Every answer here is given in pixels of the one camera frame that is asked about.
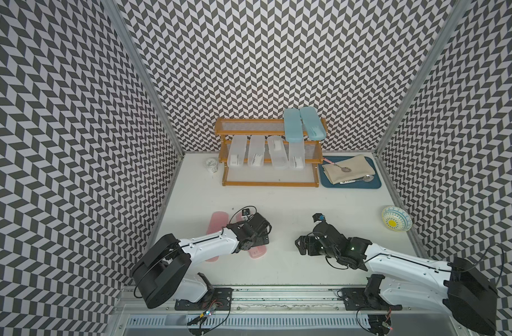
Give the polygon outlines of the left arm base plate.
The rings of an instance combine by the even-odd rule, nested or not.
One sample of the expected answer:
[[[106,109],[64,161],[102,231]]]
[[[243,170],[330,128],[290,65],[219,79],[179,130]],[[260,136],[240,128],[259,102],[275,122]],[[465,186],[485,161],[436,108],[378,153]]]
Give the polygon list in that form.
[[[203,312],[215,307],[218,311],[231,309],[233,288],[222,287],[208,291],[198,302],[176,300],[175,311]]]

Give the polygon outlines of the clear pencil case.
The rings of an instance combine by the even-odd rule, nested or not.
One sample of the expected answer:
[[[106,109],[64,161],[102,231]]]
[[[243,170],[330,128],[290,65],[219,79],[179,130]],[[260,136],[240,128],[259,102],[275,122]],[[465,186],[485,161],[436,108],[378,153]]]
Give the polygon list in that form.
[[[303,141],[289,143],[288,160],[290,169],[302,170],[305,168],[305,147]]]
[[[247,146],[246,135],[234,135],[229,147],[227,165],[232,169],[242,168],[245,163]]]
[[[271,164],[275,169],[287,169],[288,155],[281,136],[270,136],[267,138],[268,152],[271,157]]]
[[[248,151],[248,166],[258,168],[264,165],[266,138],[264,135],[252,135],[250,137]]]

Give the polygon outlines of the pink pencil case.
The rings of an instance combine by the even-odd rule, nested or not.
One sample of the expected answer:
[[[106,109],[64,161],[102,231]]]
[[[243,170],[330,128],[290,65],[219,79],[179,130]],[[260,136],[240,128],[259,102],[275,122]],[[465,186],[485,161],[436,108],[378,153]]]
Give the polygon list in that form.
[[[235,217],[234,217],[235,221],[233,223],[244,221],[244,220],[241,219],[241,211],[235,215]],[[250,212],[250,213],[251,213],[251,216],[252,216],[252,215],[256,214],[257,212],[253,211],[253,212]],[[250,250],[248,250],[248,253],[249,253],[250,257],[253,258],[253,259],[261,258],[266,252],[267,252],[267,245],[253,247]]]
[[[212,214],[207,233],[214,237],[209,241],[213,257],[206,260],[206,262],[218,261],[220,256],[230,252],[232,243],[225,228],[229,219],[229,214],[223,211],[216,211]]]

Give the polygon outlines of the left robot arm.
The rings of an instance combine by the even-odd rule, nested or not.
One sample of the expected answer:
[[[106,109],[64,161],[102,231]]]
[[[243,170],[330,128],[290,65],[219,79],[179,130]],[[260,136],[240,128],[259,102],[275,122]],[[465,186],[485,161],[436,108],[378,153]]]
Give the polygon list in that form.
[[[229,223],[217,232],[190,239],[162,236],[133,266],[136,298],[155,309],[169,300],[208,307],[214,301],[215,288],[205,274],[189,274],[192,266],[207,260],[249,251],[269,243],[272,225],[261,214]]]

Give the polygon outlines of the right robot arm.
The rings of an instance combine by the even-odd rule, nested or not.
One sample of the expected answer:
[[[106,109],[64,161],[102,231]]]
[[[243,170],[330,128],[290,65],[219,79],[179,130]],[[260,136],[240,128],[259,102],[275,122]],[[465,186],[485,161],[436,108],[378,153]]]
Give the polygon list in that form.
[[[437,261],[392,251],[368,239],[345,237],[317,214],[312,232],[295,246],[302,256],[335,260],[340,270],[369,272],[364,288],[343,288],[348,311],[419,308],[443,313],[481,335],[495,335],[498,291],[469,260]]]

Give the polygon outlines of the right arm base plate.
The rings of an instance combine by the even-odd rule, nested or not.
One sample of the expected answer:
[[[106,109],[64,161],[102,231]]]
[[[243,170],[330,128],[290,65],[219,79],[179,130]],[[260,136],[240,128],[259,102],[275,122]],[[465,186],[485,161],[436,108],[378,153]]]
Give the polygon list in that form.
[[[403,306],[391,305],[379,293],[365,293],[364,288],[341,288],[338,297],[344,302],[347,311],[374,310],[374,311],[402,311]]]

